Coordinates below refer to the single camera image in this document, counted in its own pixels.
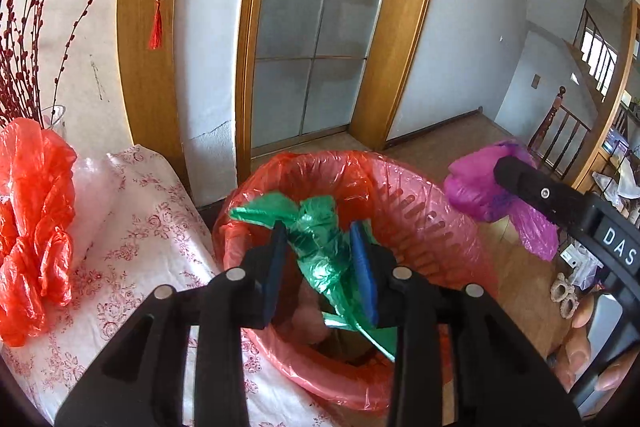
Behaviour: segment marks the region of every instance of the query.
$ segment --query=wooden door frame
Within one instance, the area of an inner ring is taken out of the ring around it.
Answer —
[[[236,62],[238,184],[251,174],[255,48],[262,0],[242,0]],[[372,149],[386,143],[420,39],[429,0],[383,0],[349,133]]]
[[[164,156],[190,190],[174,73],[174,0],[162,0],[162,47],[147,47],[156,0],[116,0],[118,63],[131,139]]]

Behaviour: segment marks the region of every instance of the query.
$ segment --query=baseboard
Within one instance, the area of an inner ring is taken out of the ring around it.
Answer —
[[[400,145],[401,143],[411,141],[414,138],[417,138],[418,136],[422,136],[423,134],[427,134],[428,132],[436,130],[438,127],[442,127],[447,123],[455,122],[456,120],[462,120],[463,118],[472,116],[474,114],[482,114],[482,108],[478,108],[473,111],[465,112],[463,114],[459,114],[457,116],[447,118],[447,120],[442,120],[438,123],[434,123],[433,125],[428,125],[427,127],[423,127],[422,129],[418,129],[417,131],[410,132],[409,134],[403,134],[402,136],[398,136],[397,138],[392,138],[391,140],[387,140],[385,143],[385,149],[388,149],[389,147],[395,147],[396,145]]]

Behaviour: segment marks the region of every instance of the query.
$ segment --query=metal screw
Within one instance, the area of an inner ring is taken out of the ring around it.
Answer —
[[[171,288],[171,286],[169,286],[168,284],[163,284],[162,286],[158,286],[158,288],[154,290],[154,297],[156,299],[162,300],[171,297],[173,293],[174,289]]]
[[[466,285],[465,292],[470,297],[478,299],[484,295],[484,288],[482,288],[479,284],[468,284]]]
[[[411,279],[412,271],[406,266],[396,266],[393,270],[393,276],[401,281]]]
[[[246,272],[240,267],[232,268],[226,272],[226,278],[230,281],[241,281],[245,275]]]

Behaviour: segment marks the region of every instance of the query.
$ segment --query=pink plastic bag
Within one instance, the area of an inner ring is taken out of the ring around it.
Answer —
[[[494,223],[509,216],[523,247],[551,261],[558,251],[556,226],[495,182],[495,165],[505,156],[515,156],[536,167],[529,152],[515,140],[498,142],[454,161],[444,181],[444,192],[451,206],[477,221]]]

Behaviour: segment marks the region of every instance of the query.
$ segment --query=white tablecloth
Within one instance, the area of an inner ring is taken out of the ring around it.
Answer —
[[[49,333],[24,347],[2,349],[21,388],[50,423],[85,368],[156,286],[170,284],[181,291],[204,285],[218,273],[209,230],[167,161],[140,146],[109,159],[122,178],[118,198],[73,272],[71,304],[50,311]],[[185,425],[193,424],[196,346],[191,339]],[[334,425],[244,336],[242,358],[252,427]]]

